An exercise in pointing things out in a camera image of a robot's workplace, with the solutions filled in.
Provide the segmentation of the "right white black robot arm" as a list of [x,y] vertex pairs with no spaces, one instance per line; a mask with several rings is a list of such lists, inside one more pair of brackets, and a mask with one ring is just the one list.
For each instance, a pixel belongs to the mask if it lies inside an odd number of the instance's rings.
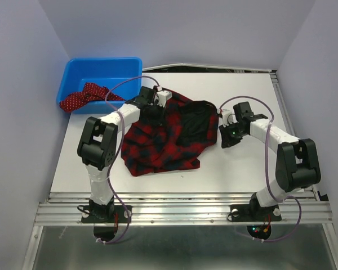
[[318,154],[312,139],[299,139],[273,124],[274,117],[255,114],[248,102],[233,110],[219,109],[221,147],[230,148],[244,136],[265,145],[265,187],[255,192],[246,204],[230,206],[231,222],[280,221],[279,204],[291,198],[291,192],[305,189],[321,180]]

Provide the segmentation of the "red navy plaid skirt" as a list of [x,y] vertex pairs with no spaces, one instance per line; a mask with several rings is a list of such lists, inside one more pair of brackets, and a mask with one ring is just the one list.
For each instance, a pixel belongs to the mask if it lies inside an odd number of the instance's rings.
[[214,104],[177,92],[166,103],[160,126],[133,123],[124,135],[121,157],[132,176],[200,167],[199,155],[216,144],[219,115]]

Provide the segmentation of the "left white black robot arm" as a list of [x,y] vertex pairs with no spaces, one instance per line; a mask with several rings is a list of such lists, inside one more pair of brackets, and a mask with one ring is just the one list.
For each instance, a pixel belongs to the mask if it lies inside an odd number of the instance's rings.
[[90,179],[89,206],[80,211],[107,222],[114,216],[114,192],[109,186],[109,170],[117,155],[118,133],[140,119],[160,123],[166,103],[172,98],[169,90],[160,86],[142,87],[139,95],[126,101],[118,110],[102,118],[89,117],[84,125],[77,154],[84,163]]

